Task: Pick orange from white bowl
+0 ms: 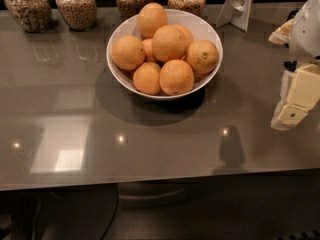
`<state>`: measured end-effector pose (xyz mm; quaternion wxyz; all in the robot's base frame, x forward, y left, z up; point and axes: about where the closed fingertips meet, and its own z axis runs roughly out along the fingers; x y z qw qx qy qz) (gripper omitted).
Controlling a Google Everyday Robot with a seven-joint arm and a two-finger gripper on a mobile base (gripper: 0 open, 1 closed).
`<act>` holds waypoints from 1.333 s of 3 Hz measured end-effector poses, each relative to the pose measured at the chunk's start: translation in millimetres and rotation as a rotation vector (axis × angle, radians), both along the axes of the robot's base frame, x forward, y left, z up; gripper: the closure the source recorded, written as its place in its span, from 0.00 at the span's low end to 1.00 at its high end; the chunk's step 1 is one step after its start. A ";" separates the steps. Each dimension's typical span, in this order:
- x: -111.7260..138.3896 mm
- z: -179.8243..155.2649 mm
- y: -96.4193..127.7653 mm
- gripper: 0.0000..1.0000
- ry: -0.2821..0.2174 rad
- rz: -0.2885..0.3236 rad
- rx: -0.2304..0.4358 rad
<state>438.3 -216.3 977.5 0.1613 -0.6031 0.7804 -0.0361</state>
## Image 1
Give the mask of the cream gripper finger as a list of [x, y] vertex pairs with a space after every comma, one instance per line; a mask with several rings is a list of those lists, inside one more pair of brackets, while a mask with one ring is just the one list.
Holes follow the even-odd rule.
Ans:
[[290, 42], [289, 35], [292, 24], [292, 19], [282, 24], [279, 28], [277, 28], [274, 32], [271, 33], [271, 35], [269, 36], [269, 41], [277, 45], [288, 44]]
[[271, 127], [285, 131], [296, 127], [320, 101], [320, 66], [305, 64], [282, 76], [280, 101]]

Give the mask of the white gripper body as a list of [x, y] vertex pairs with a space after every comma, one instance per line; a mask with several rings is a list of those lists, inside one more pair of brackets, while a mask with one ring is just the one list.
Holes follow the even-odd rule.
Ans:
[[289, 51], [296, 59], [320, 62], [320, 0], [307, 0], [293, 19]]

